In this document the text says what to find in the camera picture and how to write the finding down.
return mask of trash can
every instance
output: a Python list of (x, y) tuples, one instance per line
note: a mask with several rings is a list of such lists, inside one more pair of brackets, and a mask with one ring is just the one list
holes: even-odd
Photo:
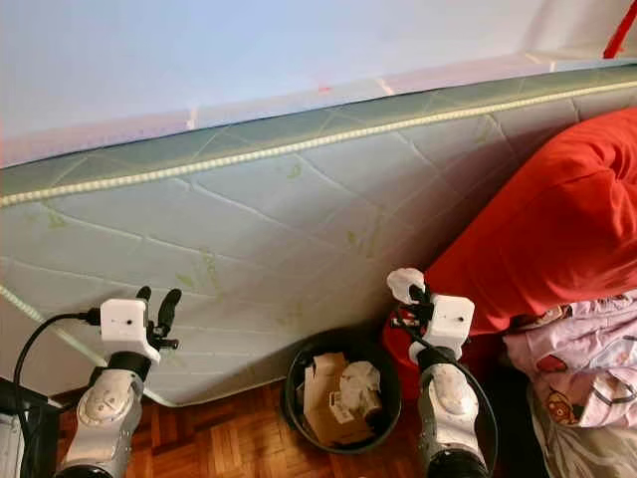
[[(365, 441), (329, 447), (321, 444), (311, 430), (306, 429), (303, 406), (297, 401), (297, 387), (305, 380), (305, 370), (314, 357), (325, 353), (342, 352), (349, 362), (367, 360), (380, 372), (380, 401), (382, 410), (369, 423), (374, 436)], [(288, 425), (301, 433), (316, 447), (329, 453), (357, 454), (369, 451), (382, 443), (398, 421), (401, 409), (401, 387), (388, 353), (365, 335), (351, 329), (323, 332), (306, 340), (295, 356), (281, 392), (281, 411)]]

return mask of cardboard scrap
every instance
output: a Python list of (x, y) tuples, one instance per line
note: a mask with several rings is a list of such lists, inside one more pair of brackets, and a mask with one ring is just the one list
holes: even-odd
[(340, 423), (330, 409), (330, 394), (339, 392), (340, 376), (346, 367), (343, 354), (323, 354), (306, 368), (304, 415), (317, 440), (325, 446), (355, 443), (373, 436), (361, 413), (351, 412), (353, 419)]

